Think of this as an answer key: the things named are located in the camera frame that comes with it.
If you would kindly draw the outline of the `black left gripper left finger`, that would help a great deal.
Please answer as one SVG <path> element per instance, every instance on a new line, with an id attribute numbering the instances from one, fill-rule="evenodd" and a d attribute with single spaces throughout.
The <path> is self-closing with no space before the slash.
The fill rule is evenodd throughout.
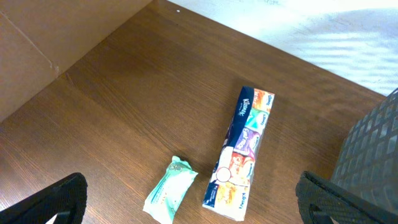
<path id="1" fill-rule="evenodd" d="M 72 173 L 58 182 L 1 211 L 1 224 L 81 224 L 88 184 L 83 174 Z"/>

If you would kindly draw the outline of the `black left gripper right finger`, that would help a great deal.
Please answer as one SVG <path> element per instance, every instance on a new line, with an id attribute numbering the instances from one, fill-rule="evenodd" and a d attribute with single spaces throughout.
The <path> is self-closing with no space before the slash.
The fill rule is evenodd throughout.
<path id="1" fill-rule="evenodd" d="M 308 171 L 295 188 L 304 224 L 397 223 L 397 215 Z"/>

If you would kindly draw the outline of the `grey plastic basket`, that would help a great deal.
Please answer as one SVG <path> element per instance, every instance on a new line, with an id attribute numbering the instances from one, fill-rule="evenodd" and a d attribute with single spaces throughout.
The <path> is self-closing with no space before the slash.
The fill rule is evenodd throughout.
<path id="1" fill-rule="evenodd" d="M 397 213 L 397 90 L 350 129 L 330 181 Z"/>

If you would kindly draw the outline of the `mint green wipes packet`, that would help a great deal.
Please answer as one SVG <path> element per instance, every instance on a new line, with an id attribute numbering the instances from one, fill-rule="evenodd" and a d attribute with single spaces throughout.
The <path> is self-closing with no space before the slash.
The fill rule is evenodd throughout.
<path id="1" fill-rule="evenodd" d="M 164 176 L 145 199 L 143 211 L 161 224 L 172 224 L 176 211 L 197 175 L 187 161 L 172 156 Z"/>

